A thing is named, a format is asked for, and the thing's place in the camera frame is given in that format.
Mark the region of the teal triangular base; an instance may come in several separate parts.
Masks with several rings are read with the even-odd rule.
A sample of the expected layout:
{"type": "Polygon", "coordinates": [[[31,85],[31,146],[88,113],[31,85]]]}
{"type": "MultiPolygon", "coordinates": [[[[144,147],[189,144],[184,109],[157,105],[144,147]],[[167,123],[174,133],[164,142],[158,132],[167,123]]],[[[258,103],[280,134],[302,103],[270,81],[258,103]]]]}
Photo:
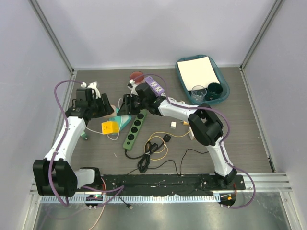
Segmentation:
{"type": "Polygon", "coordinates": [[[130,115],[121,115],[121,116],[116,116],[115,121],[118,123],[119,131],[121,132],[123,128],[131,121],[131,116],[130,115]]]}

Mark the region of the green power strip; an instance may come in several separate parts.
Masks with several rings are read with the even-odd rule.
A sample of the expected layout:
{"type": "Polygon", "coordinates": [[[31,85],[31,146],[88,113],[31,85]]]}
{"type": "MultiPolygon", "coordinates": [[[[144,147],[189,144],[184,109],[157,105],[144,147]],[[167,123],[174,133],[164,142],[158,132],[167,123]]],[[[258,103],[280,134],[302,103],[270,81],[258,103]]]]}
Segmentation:
{"type": "Polygon", "coordinates": [[[144,123],[147,112],[145,110],[141,110],[135,117],[131,128],[129,129],[128,135],[123,142],[123,148],[126,150],[132,150],[133,145],[137,139],[137,136],[140,132],[140,129],[144,123]]]}

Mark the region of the green small charger plug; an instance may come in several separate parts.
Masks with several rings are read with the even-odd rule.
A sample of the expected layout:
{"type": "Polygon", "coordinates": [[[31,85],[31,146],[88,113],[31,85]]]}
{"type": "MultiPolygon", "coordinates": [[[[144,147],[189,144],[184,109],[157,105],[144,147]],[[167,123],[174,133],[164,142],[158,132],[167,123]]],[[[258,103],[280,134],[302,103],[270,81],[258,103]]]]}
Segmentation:
{"type": "Polygon", "coordinates": [[[88,139],[88,136],[85,132],[82,132],[81,133],[81,137],[84,139],[84,140],[87,140],[88,139]]]}

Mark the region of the purple power strip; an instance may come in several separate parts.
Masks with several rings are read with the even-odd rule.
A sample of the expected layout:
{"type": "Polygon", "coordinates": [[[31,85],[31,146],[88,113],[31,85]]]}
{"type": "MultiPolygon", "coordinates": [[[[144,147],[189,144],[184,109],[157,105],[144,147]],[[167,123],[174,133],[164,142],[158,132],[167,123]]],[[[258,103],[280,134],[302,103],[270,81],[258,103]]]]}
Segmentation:
{"type": "Polygon", "coordinates": [[[144,80],[157,96],[161,96],[164,93],[164,88],[151,76],[147,76],[144,80]]]}

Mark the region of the small white usb charger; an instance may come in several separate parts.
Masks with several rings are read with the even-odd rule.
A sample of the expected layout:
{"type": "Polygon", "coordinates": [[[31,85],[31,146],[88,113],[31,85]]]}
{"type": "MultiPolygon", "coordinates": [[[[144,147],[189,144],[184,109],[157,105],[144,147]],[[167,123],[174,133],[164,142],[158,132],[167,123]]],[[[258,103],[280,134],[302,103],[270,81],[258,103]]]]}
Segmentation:
{"type": "Polygon", "coordinates": [[[171,127],[172,129],[175,129],[176,126],[177,126],[177,123],[174,122],[174,121],[172,121],[170,127],[171,127]]]}

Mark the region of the white cube adapter plug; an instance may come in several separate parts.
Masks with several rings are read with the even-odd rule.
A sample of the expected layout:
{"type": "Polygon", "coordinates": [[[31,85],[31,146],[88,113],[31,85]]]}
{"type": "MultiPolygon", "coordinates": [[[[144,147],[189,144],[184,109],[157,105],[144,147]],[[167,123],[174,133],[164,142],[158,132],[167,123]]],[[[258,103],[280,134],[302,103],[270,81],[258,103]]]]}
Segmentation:
{"type": "Polygon", "coordinates": [[[195,139],[195,136],[194,136],[194,133],[191,129],[191,127],[188,128],[188,135],[190,137],[191,140],[194,140],[195,139]]]}

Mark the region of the pink cube socket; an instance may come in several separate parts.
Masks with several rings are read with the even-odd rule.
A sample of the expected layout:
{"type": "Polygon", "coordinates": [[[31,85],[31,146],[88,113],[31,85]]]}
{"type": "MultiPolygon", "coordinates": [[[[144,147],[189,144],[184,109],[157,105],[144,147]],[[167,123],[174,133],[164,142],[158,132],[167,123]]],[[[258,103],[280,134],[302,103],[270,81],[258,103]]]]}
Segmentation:
{"type": "Polygon", "coordinates": [[[106,118],[111,118],[117,116],[117,108],[114,105],[111,105],[113,112],[106,116],[106,118]]]}

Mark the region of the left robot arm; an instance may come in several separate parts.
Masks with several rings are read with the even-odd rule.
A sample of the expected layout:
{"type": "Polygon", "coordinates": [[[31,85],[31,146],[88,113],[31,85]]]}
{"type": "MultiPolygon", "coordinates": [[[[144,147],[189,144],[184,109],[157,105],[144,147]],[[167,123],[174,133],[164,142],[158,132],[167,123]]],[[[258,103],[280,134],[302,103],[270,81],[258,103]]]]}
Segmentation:
{"type": "Polygon", "coordinates": [[[41,196],[72,197],[83,186],[91,191],[101,188],[99,169],[82,167],[74,171],[71,158],[89,121],[113,112],[107,95],[101,94],[95,83],[77,89],[76,99],[65,112],[66,120],[57,140],[44,159],[35,160],[33,164],[36,187],[41,196]]]}

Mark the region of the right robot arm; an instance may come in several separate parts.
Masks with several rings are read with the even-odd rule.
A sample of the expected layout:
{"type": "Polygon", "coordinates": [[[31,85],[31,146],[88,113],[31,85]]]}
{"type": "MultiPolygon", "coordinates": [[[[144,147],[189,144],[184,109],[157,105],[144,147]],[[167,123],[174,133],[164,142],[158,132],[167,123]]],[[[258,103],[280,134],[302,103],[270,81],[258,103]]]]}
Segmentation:
{"type": "Polygon", "coordinates": [[[216,110],[206,103],[201,106],[186,105],[170,100],[166,96],[157,96],[149,85],[142,83],[136,87],[136,94],[123,95],[123,102],[117,115],[137,115],[143,109],[153,115],[188,122],[195,139],[206,146],[209,152],[214,164],[217,185],[222,189],[228,189],[233,185],[237,170],[227,155],[223,123],[217,116],[216,110]]]}

